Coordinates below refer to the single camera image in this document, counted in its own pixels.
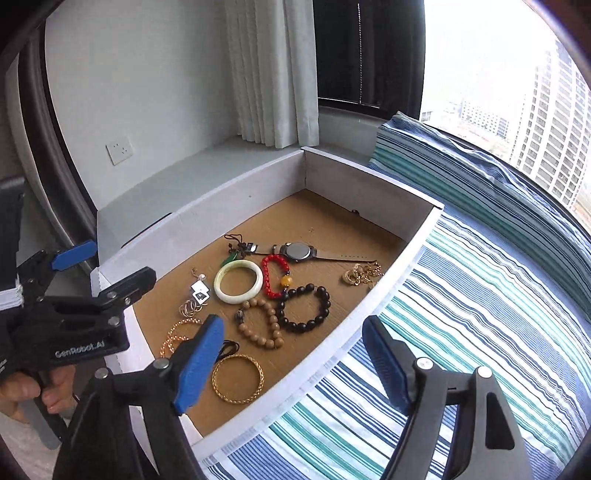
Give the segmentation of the person's left hand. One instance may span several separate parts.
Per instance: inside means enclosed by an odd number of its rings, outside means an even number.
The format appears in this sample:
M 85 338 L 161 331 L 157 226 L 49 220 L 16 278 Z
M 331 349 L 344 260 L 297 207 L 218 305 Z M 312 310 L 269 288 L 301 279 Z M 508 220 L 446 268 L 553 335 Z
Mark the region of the person's left hand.
M 74 378 L 76 367 L 63 366 L 49 373 L 49 384 L 41 387 L 31 376 L 16 372 L 1 383 L 1 413 L 26 423 L 20 403 L 40 397 L 49 414 L 61 414 L 75 405 Z

